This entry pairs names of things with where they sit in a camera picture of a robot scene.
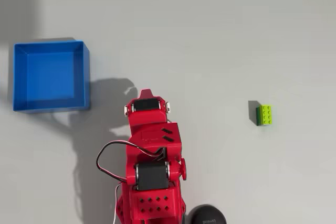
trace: lego brick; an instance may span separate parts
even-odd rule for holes
[[[272,112],[269,104],[262,104],[256,110],[257,125],[265,126],[272,124]]]

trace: red robot arm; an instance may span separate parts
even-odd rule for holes
[[[168,122],[169,112],[169,103],[154,97],[150,89],[125,106],[132,134],[128,143],[137,148],[126,147],[126,177],[116,205],[122,224],[182,223],[180,176],[186,180],[186,166],[179,127]]]

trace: white wire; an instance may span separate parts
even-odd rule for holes
[[[113,224],[115,224],[115,216],[117,215],[117,202],[118,202],[118,194],[117,194],[117,192],[118,192],[118,187],[121,185],[122,183],[119,183],[119,184],[117,184],[117,186],[115,187],[116,189],[115,189],[115,191],[114,191],[114,193],[115,193],[115,203],[116,203],[116,205],[114,206],[114,219],[113,219]]]

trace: blue plastic bin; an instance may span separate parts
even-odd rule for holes
[[[87,109],[89,78],[89,50],[83,41],[15,44],[13,110]]]

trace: white table surface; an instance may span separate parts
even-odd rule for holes
[[[0,223],[112,223],[117,183],[95,157],[128,138],[123,106],[144,88],[179,124],[187,212],[212,204],[229,224],[336,223],[335,3],[0,0]],[[89,48],[90,111],[11,110],[11,45],[50,38]],[[273,125],[257,127],[248,101],[271,104]],[[119,174],[123,151],[103,157]]]

